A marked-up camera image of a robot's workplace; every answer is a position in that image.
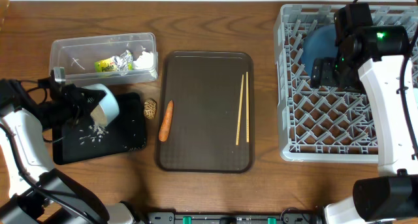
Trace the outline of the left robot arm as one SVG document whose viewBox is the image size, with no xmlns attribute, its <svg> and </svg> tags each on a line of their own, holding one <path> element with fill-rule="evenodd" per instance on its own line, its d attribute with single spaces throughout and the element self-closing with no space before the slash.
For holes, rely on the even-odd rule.
<svg viewBox="0 0 418 224">
<path fill-rule="evenodd" d="M 61 208 L 46 223 L 147 223 L 129 203 L 105 205 L 59 171 L 42 135 L 96 109 L 110 123 L 119 114 L 112 92 L 102 84 L 78 88 L 50 78 L 38 80 L 37 87 L 52 100 L 36 103 L 21 81 L 1 80 L 1 149 L 10 179 L 10 199 L 1 207 L 1 222 L 38 223 L 45 208 L 56 203 Z"/>
</svg>

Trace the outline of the white tissue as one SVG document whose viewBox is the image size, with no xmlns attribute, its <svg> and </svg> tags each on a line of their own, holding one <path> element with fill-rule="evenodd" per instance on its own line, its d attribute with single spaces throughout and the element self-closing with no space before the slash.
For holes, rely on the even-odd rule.
<svg viewBox="0 0 418 224">
<path fill-rule="evenodd" d="M 154 53 L 143 49 L 139 57 L 133 61 L 134 70 L 150 70 L 154 65 Z"/>
</svg>

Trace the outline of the dark blue plate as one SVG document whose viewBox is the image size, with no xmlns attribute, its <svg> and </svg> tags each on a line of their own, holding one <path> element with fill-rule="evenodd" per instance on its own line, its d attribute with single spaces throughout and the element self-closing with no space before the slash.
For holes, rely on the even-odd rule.
<svg viewBox="0 0 418 224">
<path fill-rule="evenodd" d="M 301 62 L 304 64 L 305 72 L 311 76 L 314 61 L 317 58 L 336 57 L 338 48 L 335 46 L 336 30 L 335 25 L 326 25 L 312 31 L 302 45 L 303 53 Z"/>
</svg>

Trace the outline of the light blue rice bowl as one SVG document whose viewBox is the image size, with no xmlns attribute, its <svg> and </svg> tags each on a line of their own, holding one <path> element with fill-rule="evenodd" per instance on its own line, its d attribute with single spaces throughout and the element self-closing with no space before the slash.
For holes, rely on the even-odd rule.
<svg viewBox="0 0 418 224">
<path fill-rule="evenodd" d="M 94 84 L 85 86 L 84 89 L 102 90 L 106 95 L 99 101 L 99 104 L 93 109 L 90 116 L 96 125 L 106 127 L 120 113 L 118 102 L 112 92 L 103 84 Z"/>
</svg>

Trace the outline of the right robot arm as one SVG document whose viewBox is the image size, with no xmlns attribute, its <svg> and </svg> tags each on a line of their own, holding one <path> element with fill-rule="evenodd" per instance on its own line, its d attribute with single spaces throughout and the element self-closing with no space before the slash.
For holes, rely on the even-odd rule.
<svg viewBox="0 0 418 224">
<path fill-rule="evenodd" d="M 401 25 L 376 26 L 366 3 L 351 3 L 312 35 L 310 85 L 368 97 L 378 176 L 323 211 L 324 223 L 376 223 L 417 216 L 417 104 L 410 59 L 416 40 Z"/>
</svg>

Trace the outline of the yellow foil snack wrapper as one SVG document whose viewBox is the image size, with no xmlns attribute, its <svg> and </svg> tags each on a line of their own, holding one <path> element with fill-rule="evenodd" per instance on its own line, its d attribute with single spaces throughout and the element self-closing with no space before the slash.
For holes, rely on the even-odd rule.
<svg viewBox="0 0 418 224">
<path fill-rule="evenodd" d="M 95 62 L 96 72 L 118 72 L 133 69 L 133 55 L 126 50 L 120 56 L 112 56 Z"/>
</svg>

